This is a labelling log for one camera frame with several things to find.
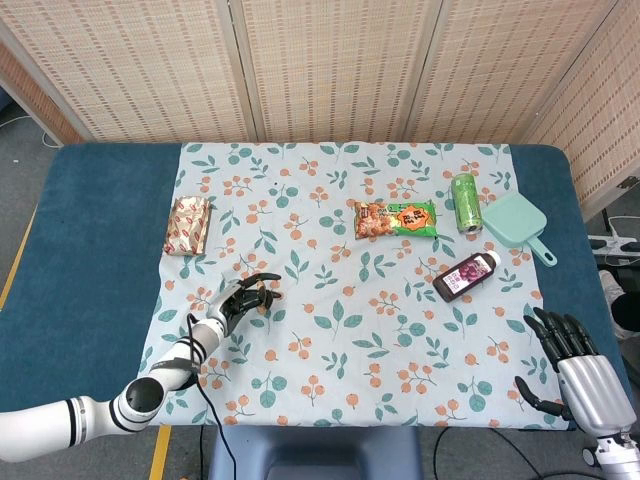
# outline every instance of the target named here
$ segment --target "white robotic arm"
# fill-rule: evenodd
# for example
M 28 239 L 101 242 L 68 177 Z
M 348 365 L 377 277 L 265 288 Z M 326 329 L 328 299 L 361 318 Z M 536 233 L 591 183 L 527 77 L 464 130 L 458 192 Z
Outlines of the white robotic arm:
M 211 303 L 206 319 L 197 321 L 190 316 L 188 321 L 194 323 L 192 337 L 178 339 L 147 376 L 133 380 L 109 402 L 82 396 L 0 413 L 0 460 L 21 462 L 96 437 L 143 430 L 162 407 L 168 392 L 195 383 L 200 365 L 248 310 L 259 306 L 268 309 L 273 299 L 280 297 L 262 283 L 279 279 L 279 275 L 262 273 L 231 283 Z M 248 289 L 256 283 L 257 290 Z
M 599 355 L 584 327 L 570 315 L 534 309 L 536 319 L 525 316 L 558 373 L 566 405 L 541 401 L 521 377 L 518 390 L 536 410 L 565 420 L 593 436 L 598 446 L 585 449 L 583 457 L 600 466 L 608 480 L 640 480 L 640 451 L 629 436 L 636 414 L 609 360 Z

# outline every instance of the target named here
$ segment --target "mint green dustpan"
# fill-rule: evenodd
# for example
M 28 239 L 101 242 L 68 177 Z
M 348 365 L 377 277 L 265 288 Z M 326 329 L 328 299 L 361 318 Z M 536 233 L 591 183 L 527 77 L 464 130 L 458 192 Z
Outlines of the mint green dustpan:
M 558 263 L 556 256 L 538 238 L 547 225 L 547 217 L 519 193 L 500 197 L 482 210 L 482 219 L 503 245 L 516 248 L 526 244 L 547 267 Z

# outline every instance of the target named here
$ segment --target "green snack package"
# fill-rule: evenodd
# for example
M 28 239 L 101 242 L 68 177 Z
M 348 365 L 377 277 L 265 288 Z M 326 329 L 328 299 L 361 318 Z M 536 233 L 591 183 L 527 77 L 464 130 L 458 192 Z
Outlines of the green snack package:
M 379 235 L 413 235 L 437 237 L 436 208 L 431 200 L 424 203 L 356 202 L 356 239 Z

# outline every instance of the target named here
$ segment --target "bottle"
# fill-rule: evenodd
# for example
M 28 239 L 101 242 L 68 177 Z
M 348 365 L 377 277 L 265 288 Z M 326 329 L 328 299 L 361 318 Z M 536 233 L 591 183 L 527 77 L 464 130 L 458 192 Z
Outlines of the bottle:
M 455 267 L 438 275 L 433 281 L 433 286 L 442 299 L 449 303 L 478 283 L 484 282 L 493 275 L 498 265 L 500 265 L 500 256 L 493 250 L 474 253 Z

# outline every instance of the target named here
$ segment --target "floral tablecloth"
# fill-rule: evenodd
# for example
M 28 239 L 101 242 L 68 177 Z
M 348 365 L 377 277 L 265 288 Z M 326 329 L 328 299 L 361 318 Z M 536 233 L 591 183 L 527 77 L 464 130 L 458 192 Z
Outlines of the floral tablecloth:
M 522 322 L 542 305 L 531 252 L 457 232 L 460 172 L 475 176 L 483 205 L 518 188 L 508 145 L 184 145 L 174 198 L 212 201 L 206 255 L 162 256 L 140 374 L 186 334 L 189 311 L 204 316 L 227 282 L 269 271 L 284 299 L 247 314 L 202 367 L 224 423 L 565 428 L 513 384 L 520 375 L 541 398 L 560 397 Z M 429 199 L 437 239 L 354 239 L 354 200 Z M 445 303 L 433 278 L 485 249 L 502 257 L 496 274 Z M 191 388 L 170 394 L 156 422 L 212 418 Z

